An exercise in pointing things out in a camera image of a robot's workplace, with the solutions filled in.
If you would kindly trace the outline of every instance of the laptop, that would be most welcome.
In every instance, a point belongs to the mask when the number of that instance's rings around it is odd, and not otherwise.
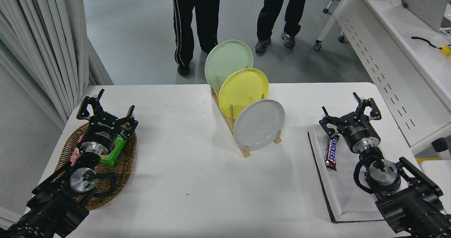
[[[451,10],[445,13],[448,0],[404,0],[409,11],[437,32],[451,30]]]

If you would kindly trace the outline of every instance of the yellow object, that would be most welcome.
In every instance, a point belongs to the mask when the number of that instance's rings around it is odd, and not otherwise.
[[[451,48],[448,45],[442,46],[440,52],[443,53],[443,55],[450,56]]]
[[[440,158],[415,158],[419,165],[425,160],[440,160]]]
[[[250,103],[266,98],[269,83],[266,75],[258,69],[241,69],[232,73],[219,90],[219,108],[228,118],[237,119]]]

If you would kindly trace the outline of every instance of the robotic arm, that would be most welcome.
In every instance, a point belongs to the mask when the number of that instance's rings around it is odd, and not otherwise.
[[[359,154],[354,170],[356,185],[376,195],[375,204],[395,233],[407,231],[419,238],[451,238],[451,215],[441,213],[441,189],[406,158],[401,157],[397,163],[384,159],[378,148],[381,139],[369,122],[380,120],[380,111],[372,98],[362,100],[355,92],[353,95],[359,103],[355,112],[334,117],[322,107],[325,116],[319,124],[331,139],[341,134],[351,152]],[[367,107],[372,108],[369,116],[364,114]],[[366,168],[365,181],[369,188],[360,183],[362,167]],[[414,177],[409,177],[404,169]],[[398,191],[401,178],[408,187]]]
[[[51,238],[56,233],[66,237],[88,216],[86,209],[90,199],[107,196],[116,186],[116,175],[96,174],[95,167],[100,163],[100,156],[111,152],[117,135],[125,140],[135,131],[138,121],[134,119],[131,106],[126,117],[118,119],[103,111],[100,90],[96,97],[85,97],[80,105],[77,119],[89,121],[89,126],[77,145],[80,156],[74,166],[71,162],[56,170],[50,177],[39,184],[32,193],[35,195],[27,203],[30,211],[12,225],[8,230],[0,228],[0,237],[6,238]],[[87,106],[91,105],[90,116]],[[129,123],[127,130],[121,125]],[[97,179],[111,178],[110,190],[95,193]]]

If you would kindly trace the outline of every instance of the wicker basket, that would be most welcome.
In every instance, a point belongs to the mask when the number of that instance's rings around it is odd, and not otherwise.
[[[58,165],[56,166],[55,170],[59,169],[64,164],[68,163],[68,161],[70,161],[72,153],[77,147],[77,142],[80,136],[84,134],[88,125],[89,123],[86,123],[83,126],[79,127],[67,139],[66,144],[64,145],[63,151],[61,153],[60,159],[58,161]],[[126,129],[127,126],[128,124],[123,125],[122,129],[123,130]],[[119,154],[118,158],[116,159],[114,166],[111,167],[103,163],[97,165],[97,167],[95,168],[96,173],[113,172],[117,175],[116,189],[113,191],[113,193],[111,193],[106,197],[100,198],[93,197],[87,204],[86,209],[88,210],[97,209],[100,206],[103,206],[104,204],[111,201],[121,192],[121,190],[125,187],[125,185],[129,181],[130,175],[132,174],[135,152],[136,152],[136,133],[133,133],[133,135],[129,138],[129,140],[127,140],[127,143],[122,149],[121,154]],[[110,179],[99,179],[97,181],[97,185],[95,186],[95,188],[97,189],[97,193],[104,193],[108,191],[108,189],[110,188]]]

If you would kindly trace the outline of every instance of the caster wheel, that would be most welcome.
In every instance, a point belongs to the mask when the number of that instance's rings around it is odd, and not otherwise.
[[[313,46],[313,49],[314,49],[314,50],[319,50],[320,48],[322,48],[322,47],[321,47],[321,43],[316,43],[316,44]]]

